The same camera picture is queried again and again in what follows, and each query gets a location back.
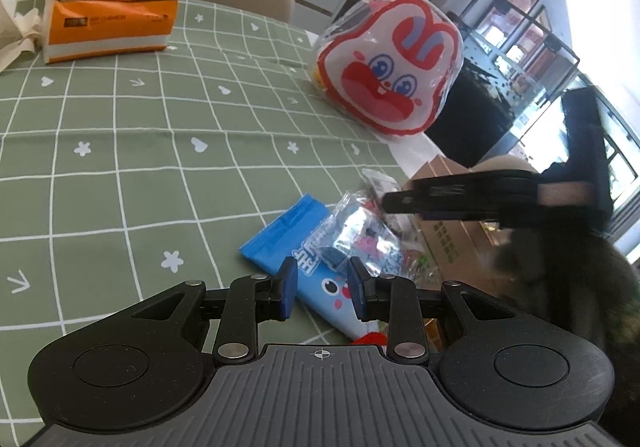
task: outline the white arrow pattern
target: white arrow pattern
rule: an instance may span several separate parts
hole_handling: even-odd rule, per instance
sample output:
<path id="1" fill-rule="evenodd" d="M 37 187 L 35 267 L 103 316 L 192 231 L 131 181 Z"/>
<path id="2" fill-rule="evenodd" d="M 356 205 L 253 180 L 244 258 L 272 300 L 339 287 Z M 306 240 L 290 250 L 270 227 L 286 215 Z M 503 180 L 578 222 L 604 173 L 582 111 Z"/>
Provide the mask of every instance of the white arrow pattern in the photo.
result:
<path id="1" fill-rule="evenodd" d="M 6 280 L 7 281 L 11 281 L 12 283 L 15 284 L 19 284 L 20 288 L 14 288 L 11 293 L 18 293 L 18 292 L 22 292 L 23 290 L 27 290 L 28 288 L 31 287 L 31 284 L 29 283 L 29 281 L 27 281 L 27 278 L 24 276 L 24 274 L 22 273 L 21 270 L 18 270 L 18 273 L 20 274 L 20 277 L 22 279 L 15 279 L 14 277 L 7 277 Z"/>

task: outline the white tissue paper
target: white tissue paper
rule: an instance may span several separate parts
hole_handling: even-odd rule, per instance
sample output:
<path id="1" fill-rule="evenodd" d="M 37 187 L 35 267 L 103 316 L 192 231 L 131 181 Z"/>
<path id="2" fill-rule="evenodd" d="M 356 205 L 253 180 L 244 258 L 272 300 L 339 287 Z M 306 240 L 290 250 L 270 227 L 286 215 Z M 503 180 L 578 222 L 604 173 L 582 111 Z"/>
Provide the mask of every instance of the white tissue paper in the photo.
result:
<path id="1" fill-rule="evenodd" d="M 42 19 L 38 9 L 15 14 L 6 0 L 0 0 L 0 72 L 22 52 L 34 52 L 40 43 Z"/>

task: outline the ceiling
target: ceiling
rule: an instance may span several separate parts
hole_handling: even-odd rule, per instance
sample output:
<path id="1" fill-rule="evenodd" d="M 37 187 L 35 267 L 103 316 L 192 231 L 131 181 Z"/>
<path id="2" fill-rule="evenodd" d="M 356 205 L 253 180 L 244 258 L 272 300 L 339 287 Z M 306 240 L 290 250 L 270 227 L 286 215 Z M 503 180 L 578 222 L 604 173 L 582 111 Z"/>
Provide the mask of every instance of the ceiling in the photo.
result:
<path id="1" fill-rule="evenodd" d="M 640 135 L 640 0 L 566 0 L 580 70 Z"/>

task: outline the white heart pattern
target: white heart pattern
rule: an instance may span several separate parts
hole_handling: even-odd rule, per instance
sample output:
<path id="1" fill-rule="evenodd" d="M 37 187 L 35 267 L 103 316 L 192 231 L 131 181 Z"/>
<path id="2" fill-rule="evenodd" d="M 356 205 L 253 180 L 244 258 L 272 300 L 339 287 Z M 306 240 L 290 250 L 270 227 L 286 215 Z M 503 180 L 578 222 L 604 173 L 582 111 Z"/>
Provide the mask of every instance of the white heart pattern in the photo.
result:
<path id="1" fill-rule="evenodd" d="M 209 147 L 209 144 L 196 137 L 191 137 L 191 143 L 193 144 L 193 151 L 196 153 L 204 153 Z"/>

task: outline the plush toy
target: plush toy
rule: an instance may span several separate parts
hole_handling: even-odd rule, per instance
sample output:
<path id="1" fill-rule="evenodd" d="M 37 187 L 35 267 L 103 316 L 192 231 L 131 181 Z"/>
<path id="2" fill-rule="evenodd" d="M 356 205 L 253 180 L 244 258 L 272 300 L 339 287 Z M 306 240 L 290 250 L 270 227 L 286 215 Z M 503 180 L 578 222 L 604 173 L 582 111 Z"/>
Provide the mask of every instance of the plush toy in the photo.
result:
<path id="1" fill-rule="evenodd" d="M 363 0 L 320 37 L 312 76 L 384 134 L 426 130 L 462 68 L 462 37 L 427 0 Z"/>

